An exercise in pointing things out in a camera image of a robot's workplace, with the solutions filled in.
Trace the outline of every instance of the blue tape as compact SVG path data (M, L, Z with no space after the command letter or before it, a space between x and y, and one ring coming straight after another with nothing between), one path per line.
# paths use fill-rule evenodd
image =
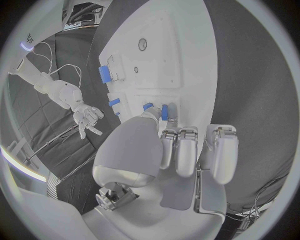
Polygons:
M118 104L118 103L120 103L120 99L119 99L119 98L110 101L110 102L108 103L108 105L111 107L111 106L116 105L116 104Z
M146 103L146 104L145 104L144 106L142 106L142 107L143 107L144 111L146 111L148 108L153 107L153 103L148 102L148 103Z
M112 81L108 66L101 66L98 68L98 70L102 79L102 83L106 84Z
M163 121L168 120L168 105L162 105L161 120L163 120Z

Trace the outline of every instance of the circular hole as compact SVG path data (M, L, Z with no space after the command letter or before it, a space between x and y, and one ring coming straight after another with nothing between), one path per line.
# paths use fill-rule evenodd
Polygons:
M145 51L147 48L147 41L145 38L142 38L138 41L138 49L141 51Z

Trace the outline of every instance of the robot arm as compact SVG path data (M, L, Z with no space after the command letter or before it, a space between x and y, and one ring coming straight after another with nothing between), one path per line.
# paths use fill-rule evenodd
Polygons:
M104 114L98 108L84 103L82 92L77 86L62 80L53 80L49 74L40 72L26 57L10 74L19 75L40 93L48 94L49 98L62 108L71 109L74 112L74 121L79 125L81 139L86 137L85 129L97 135L102 134L94 126Z

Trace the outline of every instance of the led light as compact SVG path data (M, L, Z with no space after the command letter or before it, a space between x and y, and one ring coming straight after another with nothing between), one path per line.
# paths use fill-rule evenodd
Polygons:
M16 160L14 160L5 150L2 146L0 146L0 150L1 150L1 153L2 153L2 156L5 157L5 159L7 161L9 161L12 165L14 165L17 169L21 170L23 173L35 178L35 179L38 179L38 180L41 180L43 182L46 182L46 178L44 176L41 176L33 171L31 171L30 169L24 167L23 165L21 165L20 163L18 163Z
M27 48L27 47L25 47L24 46L24 44L21 42L21 47L23 48L23 49L25 49L26 51L28 51L28 52L31 52L33 49L34 49L34 47L32 47L32 48Z

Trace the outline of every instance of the dark background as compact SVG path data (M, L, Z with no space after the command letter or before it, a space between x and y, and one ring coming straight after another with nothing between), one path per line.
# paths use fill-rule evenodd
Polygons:
M11 0L1 3L0 14L0 48L2 48L13 26L21 19L35 0ZM300 48L300 1L299 0L265 0L264 1L282 21L295 44ZM265 239L297 239L300 226L300 191L294 197L281 221ZM35 239L19 221L9 207L2 192L0 193L0 233L2 239Z

